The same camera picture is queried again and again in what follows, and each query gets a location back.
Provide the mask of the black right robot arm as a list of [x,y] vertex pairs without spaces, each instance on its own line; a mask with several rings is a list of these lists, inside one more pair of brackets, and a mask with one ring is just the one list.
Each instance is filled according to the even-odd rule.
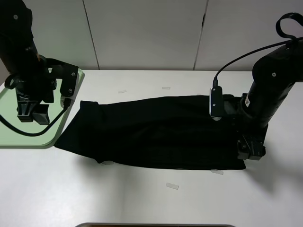
[[303,42],[292,41],[259,59],[253,83],[238,105],[238,158],[260,160],[266,153],[268,123],[296,82],[303,80]]

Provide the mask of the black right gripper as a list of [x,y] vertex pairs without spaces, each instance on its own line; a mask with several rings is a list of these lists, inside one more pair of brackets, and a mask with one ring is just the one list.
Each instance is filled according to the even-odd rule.
[[260,160],[265,155],[264,141],[269,118],[255,117],[246,112],[233,114],[237,135],[237,158]]

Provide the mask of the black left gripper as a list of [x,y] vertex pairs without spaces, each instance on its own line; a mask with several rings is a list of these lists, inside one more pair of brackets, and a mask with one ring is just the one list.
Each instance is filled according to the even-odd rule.
[[42,55],[39,57],[37,68],[33,68],[26,77],[21,77],[15,88],[17,117],[21,122],[35,121],[39,125],[49,125],[48,108],[49,104],[54,103],[53,91],[56,90],[57,81],[49,72],[47,59]]

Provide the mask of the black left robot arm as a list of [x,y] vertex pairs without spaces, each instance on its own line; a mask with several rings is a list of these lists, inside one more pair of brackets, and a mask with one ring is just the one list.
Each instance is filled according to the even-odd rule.
[[57,82],[47,76],[46,60],[38,54],[32,20],[32,11],[23,1],[0,2],[0,58],[9,72],[5,88],[16,92],[18,119],[48,125]]

